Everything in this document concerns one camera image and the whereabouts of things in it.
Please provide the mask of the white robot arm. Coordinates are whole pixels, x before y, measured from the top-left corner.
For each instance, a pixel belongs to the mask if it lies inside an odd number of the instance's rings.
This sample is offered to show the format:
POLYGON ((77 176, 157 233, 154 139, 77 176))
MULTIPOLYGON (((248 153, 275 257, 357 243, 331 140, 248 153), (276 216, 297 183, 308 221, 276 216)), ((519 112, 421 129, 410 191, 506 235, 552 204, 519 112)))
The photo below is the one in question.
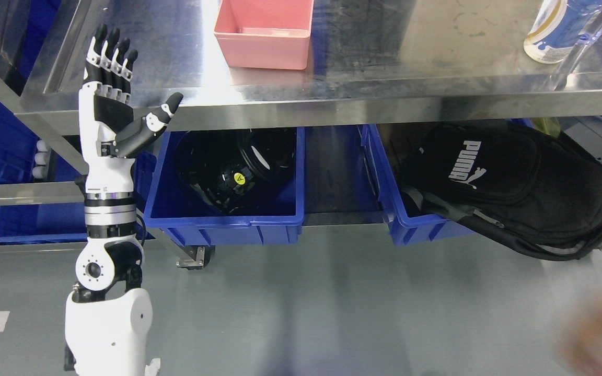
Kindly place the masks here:
POLYGON ((158 375, 146 359, 153 307, 142 287, 144 252, 132 193, 86 193, 87 243, 65 302, 64 370, 78 375, 158 375))

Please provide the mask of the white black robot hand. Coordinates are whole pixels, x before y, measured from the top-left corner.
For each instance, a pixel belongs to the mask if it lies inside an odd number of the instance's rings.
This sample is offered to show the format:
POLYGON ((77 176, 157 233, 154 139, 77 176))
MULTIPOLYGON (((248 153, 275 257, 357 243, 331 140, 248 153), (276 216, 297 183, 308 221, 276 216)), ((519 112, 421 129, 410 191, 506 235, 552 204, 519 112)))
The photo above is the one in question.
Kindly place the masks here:
POLYGON ((135 117, 131 106, 132 66, 138 52, 119 28, 100 24, 87 49, 78 92, 81 153, 88 165, 86 199, 124 199, 134 192, 132 165, 175 116, 183 95, 176 92, 159 107, 135 117))

